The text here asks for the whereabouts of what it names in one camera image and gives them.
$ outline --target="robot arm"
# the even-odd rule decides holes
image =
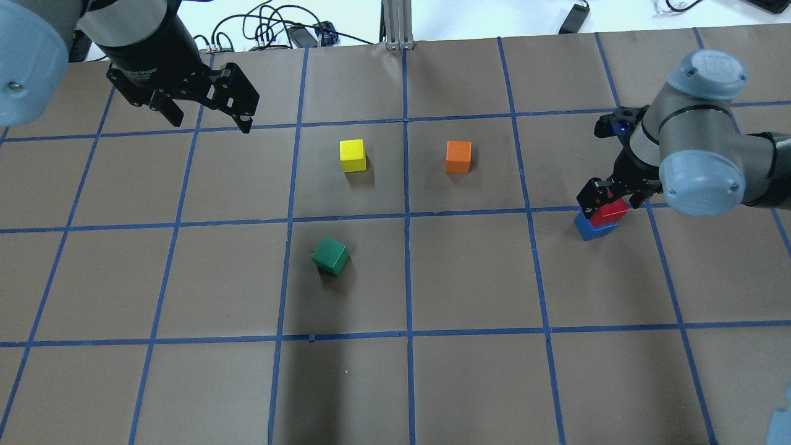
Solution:
[[[741,135],[730,101],[747,81],[721,51],[690,53],[650,106],[601,116],[594,134],[623,145],[612,175],[592,178],[577,201],[587,219],[631,195],[640,207],[654,193],[688,215],[718,215],[738,203],[791,209],[791,136]]]
[[[174,99],[231,116],[249,133],[259,94],[235,63],[212,70],[176,15],[180,0],[0,0],[0,125],[38,118],[66,71],[79,26],[112,61],[107,77],[135,106],[147,105],[174,127],[184,113]],[[20,55],[19,47],[37,48]]]

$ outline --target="black plug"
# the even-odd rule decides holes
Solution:
[[[566,16],[566,20],[563,21],[563,25],[560,27],[560,32],[558,32],[558,34],[577,33],[582,27],[583,22],[585,22],[585,19],[588,18],[588,13],[590,12],[591,9],[587,6],[574,5],[571,11],[569,11],[569,15]]]

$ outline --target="block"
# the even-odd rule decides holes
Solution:
[[[338,276],[349,260],[349,252],[343,244],[324,237],[310,258],[319,269]]]
[[[446,173],[470,173],[472,163],[472,143],[469,141],[448,141],[445,156]]]
[[[601,207],[593,213],[589,221],[591,226],[594,227],[606,226],[607,224],[620,221],[628,211],[629,206],[626,205],[623,199],[617,200]]]
[[[590,241],[592,239],[601,238],[606,234],[612,232],[617,226],[617,222],[613,222],[611,224],[605,224],[603,226],[594,227],[590,221],[585,218],[585,215],[582,214],[582,210],[577,213],[577,217],[574,218],[574,225],[577,226],[577,230],[580,232],[583,241]]]
[[[341,141],[341,166],[344,173],[365,171],[367,165],[365,145],[362,143],[362,139]]]

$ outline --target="white background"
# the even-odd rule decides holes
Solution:
[[[791,7],[782,14],[773,15],[744,0],[703,0],[686,13],[657,16],[655,2],[661,10],[667,9],[664,0],[589,0],[591,12],[580,32],[791,23]],[[672,0],[675,6],[682,2],[692,0]],[[210,38],[214,26],[223,17],[247,13],[260,3],[260,0],[184,1],[179,16],[192,35],[203,34]],[[322,21],[331,21],[340,32],[372,42],[379,36],[378,0],[274,0],[270,5],[277,7],[289,3],[308,8]],[[412,0],[414,39],[556,34],[574,3],[574,0]],[[286,20],[313,22],[311,16],[300,10],[283,10],[282,14]],[[241,22],[241,19],[233,19],[220,28],[231,37],[237,51],[254,46],[253,42],[242,38]],[[254,28],[252,21],[248,21],[248,34],[251,35]],[[286,42],[285,33],[278,42]],[[359,43],[341,37],[340,44]],[[99,50],[92,48],[89,59],[99,56]]]

